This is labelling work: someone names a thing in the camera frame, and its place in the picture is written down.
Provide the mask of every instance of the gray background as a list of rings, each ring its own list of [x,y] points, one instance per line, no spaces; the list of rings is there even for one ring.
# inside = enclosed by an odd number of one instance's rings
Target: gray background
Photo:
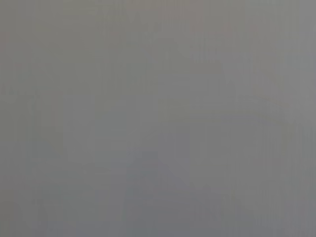
[[[315,236],[315,7],[1,0],[0,235]]]

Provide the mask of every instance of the gray wall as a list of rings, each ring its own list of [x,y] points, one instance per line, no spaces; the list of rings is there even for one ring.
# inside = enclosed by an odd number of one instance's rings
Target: gray wall
[[[315,7],[0,1],[0,235],[315,236]]]

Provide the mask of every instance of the gray surface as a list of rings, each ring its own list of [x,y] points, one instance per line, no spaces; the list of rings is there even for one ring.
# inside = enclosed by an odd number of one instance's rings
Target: gray surface
[[[315,22],[311,0],[0,1],[0,236],[315,236]]]

